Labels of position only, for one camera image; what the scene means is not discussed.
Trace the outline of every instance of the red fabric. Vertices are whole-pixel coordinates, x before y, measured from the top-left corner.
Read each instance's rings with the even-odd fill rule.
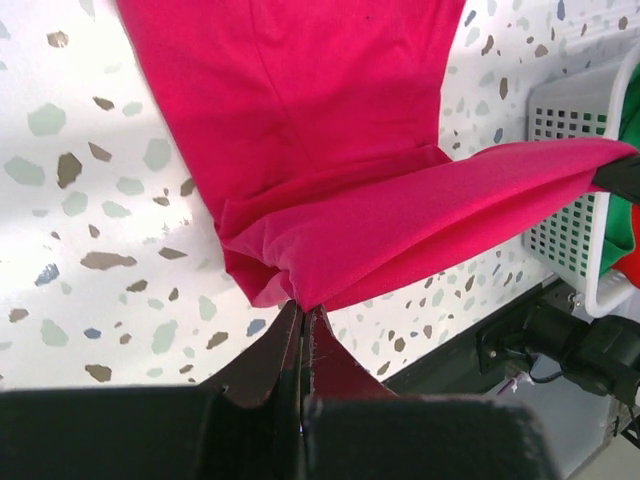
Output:
[[[630,154],[606,140],[436,146],[462,0],[119,0],[255,306],[344,307],[480,253]]]
[[[631,227],[633,228],[633,237],[636,239],[636,249],[629,255],[618,260],[613,268],[621,271],[637,288],[640,288],[640,207],[638,205],[631,206]]]

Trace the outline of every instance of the white plastic basket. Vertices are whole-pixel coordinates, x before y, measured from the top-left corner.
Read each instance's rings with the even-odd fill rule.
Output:
[[[625,92],[638,64],[640,45],[599,68],[535,88],[529,98],[528,139],[617,139]],[[618,271],[599,275],[608,208],[608,193],[584,195],[523,234],[525,248],[582,292],[587,313],[596,318],[634,291]]]

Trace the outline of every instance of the black cable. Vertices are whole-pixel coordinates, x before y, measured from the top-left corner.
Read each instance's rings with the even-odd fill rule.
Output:
[[[613,422],[613,437],[617,437],[620,430],[620,415],[616,416],[616,421]]]
[[[548,377],[536,378],[531,375],[531,370],[529,370],[529,378],[533,383],[537,383],[538,385],[544,385],[545,383],[551,383],[554,380],[559,379],[562,376],[562,372],[556,372]]]
[[[514,349],[511,349],[511,348],[504,347],[504,350],[512,358],[521,358],[521,359],[524,359],[527,362],[527,364],[529,365],[529,371],[527,372],[527,374],[529,375],[529,378],[531,379],[531,381],[533,383],[536,383],[538,385],[544,385],[546,383],[551,383],[554,380],[557,380],[558,378],[560,378],[562,376],[562,370],[560,370],[559,372],[556,372],[556,373],[554,373],[552,375],[549,375],[549,376],[546,376],[546,377],[542,377],[542,378],[534,377],[531,374],[531,372],[533,371],[533,366],[535,364],[535,361],[533,360],[533,357],[531,356],[531,354],[529,352],[527,352],[524,348],[522,350],[514,350]]]
[[[535,362],[533,361],[533,357],[531,356],[531,354],[526,353],[526,355],[527,355],[527,362],[529,363],[529,372],[528,372],[529,373],[529,378],[531,379],[531,381],[533,383],[536,383],[538,385],[544,385],[544,384],[547,384],[547,383],[551,383],[554,380],[557,380],[562,376],[562,370],[560,370],[560,371],[558,371],[556,373],[553,373],[551,375],[548,375],[546,377],[542,377],[542,378],[534,377],[531,373],[533,371],[533,366],[534,366]]]
[[[638,426],[636,416],[633,414],[633,408],[631,408],[629,405],[627,405],[627,408],[629,409],[629,415],[631,415],[631,423],[633,423],[633,430],[636,434],[636,438],[640,442],[640,426]]]

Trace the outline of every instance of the green fabric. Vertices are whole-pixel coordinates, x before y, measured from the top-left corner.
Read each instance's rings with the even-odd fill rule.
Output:
[[[631,202],[611,195],[600,261],[600,275],[606,273],[622,257],[632,253],[635,248],[631,227]]]
[[[622,106],[618,138],[640,148],[640,66],[636,67],[627,87]],[[609,198],[607,227],[602,247],[600,275],[636,248],[631,225],[631,202],[616,195]]]

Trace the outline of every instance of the speckled white surface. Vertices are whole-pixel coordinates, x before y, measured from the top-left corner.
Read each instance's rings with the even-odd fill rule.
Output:
[[[455,159],[524,139],[530,89],[626,51],[636,0],[470,0],[442,90]],[[203,380],[264,333],[110,0],[0,4],[0,386]],[[451,179],[455,188],[455,178]],[[334,312],[380,379],[542,280],[518,239]]]

